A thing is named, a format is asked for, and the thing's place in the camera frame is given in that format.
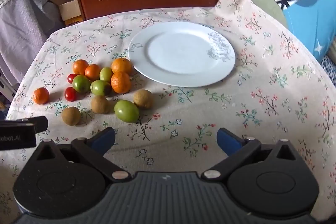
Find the green jujube back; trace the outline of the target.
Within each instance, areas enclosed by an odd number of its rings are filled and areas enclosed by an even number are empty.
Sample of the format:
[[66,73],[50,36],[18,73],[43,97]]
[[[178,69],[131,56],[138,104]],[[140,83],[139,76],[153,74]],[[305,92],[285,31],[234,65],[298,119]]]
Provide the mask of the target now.
[[109,83],[112,78],[112,75],[113,72],[110,67],[103,67],[99,74],[99,80]]

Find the brown kiwi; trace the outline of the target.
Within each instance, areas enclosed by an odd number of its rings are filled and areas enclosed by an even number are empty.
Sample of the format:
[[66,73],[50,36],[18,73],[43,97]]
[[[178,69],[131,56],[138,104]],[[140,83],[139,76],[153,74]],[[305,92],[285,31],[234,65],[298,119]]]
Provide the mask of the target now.
[[104,96],[95,96],[91,100],[91,109],[96,114],[107,114],[110,112],[110,103]]
[[138,90],[134,93],[133,103],[141,109],[151,109],[154,104],[153,94],[146,89]]
[[62,111],[62,120],[69,126],[75,126],[80,122],[81,114],[78,108],[68,107]]

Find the cardboard box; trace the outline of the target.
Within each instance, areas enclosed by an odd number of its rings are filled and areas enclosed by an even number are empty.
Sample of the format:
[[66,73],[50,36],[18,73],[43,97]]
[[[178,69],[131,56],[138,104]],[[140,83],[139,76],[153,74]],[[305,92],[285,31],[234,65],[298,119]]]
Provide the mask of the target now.
[[60,5],[59,11],[67,27],[83,21],[78,0],[72,0]]

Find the cherry tomato back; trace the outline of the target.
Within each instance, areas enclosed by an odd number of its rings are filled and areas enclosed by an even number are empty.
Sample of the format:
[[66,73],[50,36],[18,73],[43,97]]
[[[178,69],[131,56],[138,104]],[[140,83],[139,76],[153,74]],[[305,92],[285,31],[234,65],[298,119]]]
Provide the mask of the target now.
[[76,73],[71,73],[67,76],[67,81],[72,85],[74,78],[77,76]]

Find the white ceramic plate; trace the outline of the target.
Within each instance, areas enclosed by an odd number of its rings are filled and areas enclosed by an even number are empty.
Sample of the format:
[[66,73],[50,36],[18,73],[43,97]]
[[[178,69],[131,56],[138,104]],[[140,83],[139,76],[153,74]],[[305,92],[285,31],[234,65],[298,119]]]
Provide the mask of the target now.
[[165,22],[137,33],[128,56],[143,76],[161,84],[197,88],[226,78],[236,63],[231,43],[201,24]]

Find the large orange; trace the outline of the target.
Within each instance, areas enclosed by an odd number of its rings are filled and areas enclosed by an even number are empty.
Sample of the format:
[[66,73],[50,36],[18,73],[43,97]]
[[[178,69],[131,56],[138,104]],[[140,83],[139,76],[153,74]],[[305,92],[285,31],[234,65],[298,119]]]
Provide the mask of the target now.
[[117,58],[112,62],[111,70],[113,73],[124,72],[130,76],[133,71],[133,66],[128,59]]
[[125,94],[131,90],[130,77],[125,72],[116,72],[113,74],[110,84],[112,89],[118,94]]

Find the green jujube dark spot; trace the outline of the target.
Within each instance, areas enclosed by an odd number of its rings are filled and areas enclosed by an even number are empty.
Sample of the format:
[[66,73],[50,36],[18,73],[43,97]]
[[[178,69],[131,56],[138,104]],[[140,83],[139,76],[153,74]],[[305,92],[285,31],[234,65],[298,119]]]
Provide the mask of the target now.
[[112,91],[111,85],[108,82],[102,80],[96,80],[92,82],[90,89],[94,95],[104,97],[108,96]]

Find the cherry tomato front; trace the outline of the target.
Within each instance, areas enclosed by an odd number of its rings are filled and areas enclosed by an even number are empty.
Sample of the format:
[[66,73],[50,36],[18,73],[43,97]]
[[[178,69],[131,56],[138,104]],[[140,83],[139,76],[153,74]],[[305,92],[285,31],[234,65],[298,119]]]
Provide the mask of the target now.
[[73,87],[67,87],[64,91],[64,97],[67,101],[74,102],[77,98],[76,90]]

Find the floral tablecloth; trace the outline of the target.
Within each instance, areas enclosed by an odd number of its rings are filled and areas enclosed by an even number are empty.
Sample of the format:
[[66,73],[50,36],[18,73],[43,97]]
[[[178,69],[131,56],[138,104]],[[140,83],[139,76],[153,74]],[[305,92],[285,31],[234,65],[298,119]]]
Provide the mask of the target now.
[[[149,90],[154,107],[131,124],[112,113],[93,113],[90,95],[75,102],[64,98],[76,60],[108,67],[127,57],[138,32],[175,21],[198,23],[224,35],[236,54],[231,75],[208,87],[180,88],[136,73],[132,89]],[[38,88],[49,91],[44,105],[33,101]],[[68,107],[80,111],[75,126],[62,120]],[[126,12],[54,32],[23,78],[7,119],[40,115],[47,117],[49,127],[37,141],[68,144],[114,128],[116,144],[106,158],[129,172],[201,172],[225,157],[216,142],[221,127],[263,143],[287,139],[318,181],[313,215],[324,219],[335,213],[335,86],[298,38],[251,0],[219,0],[212,9]]]

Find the small orange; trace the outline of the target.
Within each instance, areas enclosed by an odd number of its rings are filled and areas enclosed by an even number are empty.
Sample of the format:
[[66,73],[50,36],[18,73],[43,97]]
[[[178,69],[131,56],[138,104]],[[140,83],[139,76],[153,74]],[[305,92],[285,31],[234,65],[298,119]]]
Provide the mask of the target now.
[[77,74],[77,75],[85,75],[85,70],[88,66],[89,66],[89,64],[85,60],[83,60],[83,59],[76,60],[72,64],[72,71],[73,71],[74,74]]
[[86,67],[84,75],[90,81],[96,81],[100,78],[100,67],[97,64],[91,64]]
[[46,88],[38,88],[34,91],[33,101],[38,105],[44,105],[49,101],[50,94]]

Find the checkered grey cloth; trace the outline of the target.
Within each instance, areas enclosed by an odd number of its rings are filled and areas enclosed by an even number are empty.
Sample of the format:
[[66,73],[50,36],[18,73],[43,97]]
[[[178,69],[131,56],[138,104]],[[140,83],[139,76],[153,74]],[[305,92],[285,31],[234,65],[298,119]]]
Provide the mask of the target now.
[[1,74],[9,85],[22,82],[50,34],[62,26],[50,0],[1,0]]

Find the cherry tomato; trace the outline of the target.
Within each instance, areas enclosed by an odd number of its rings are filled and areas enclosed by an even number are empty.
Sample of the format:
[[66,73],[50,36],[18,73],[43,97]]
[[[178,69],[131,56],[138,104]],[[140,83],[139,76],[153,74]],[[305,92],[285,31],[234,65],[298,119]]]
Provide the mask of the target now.
[[76,90],[73,87],[67,87],[64,91],[64,97],[67,101],[74,102],[77,98]]
[[77,76],[76,73],[71,73],[67,76],[67,81],[72,85],[74,78]]

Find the large green jujube front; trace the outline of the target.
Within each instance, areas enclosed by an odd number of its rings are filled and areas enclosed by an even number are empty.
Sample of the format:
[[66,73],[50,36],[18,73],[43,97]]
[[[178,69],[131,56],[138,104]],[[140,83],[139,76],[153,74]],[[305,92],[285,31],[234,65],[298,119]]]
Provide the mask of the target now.
[[138,107],[127,100],[119,100],[114,106],[117,118],[126,123],[135,123],[139,118]]

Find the large orange front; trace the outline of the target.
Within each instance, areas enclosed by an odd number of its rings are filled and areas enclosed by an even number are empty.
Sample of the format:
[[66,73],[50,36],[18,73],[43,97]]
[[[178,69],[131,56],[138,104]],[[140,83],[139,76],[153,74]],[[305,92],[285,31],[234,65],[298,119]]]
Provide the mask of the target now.
[[130,77],[125,72],[116,72],[113,74],[110,84],[112,89],[118,94],[125,94],[131,90]]

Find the large orange back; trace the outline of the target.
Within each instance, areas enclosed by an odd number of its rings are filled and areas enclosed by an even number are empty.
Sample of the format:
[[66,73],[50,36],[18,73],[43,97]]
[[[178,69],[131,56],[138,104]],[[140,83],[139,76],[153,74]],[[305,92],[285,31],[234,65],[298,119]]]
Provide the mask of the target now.
[[128,59],[117,58],[112,62],[111,70],[113,73],[124,72],[130,76],[133,71],[133,66]]

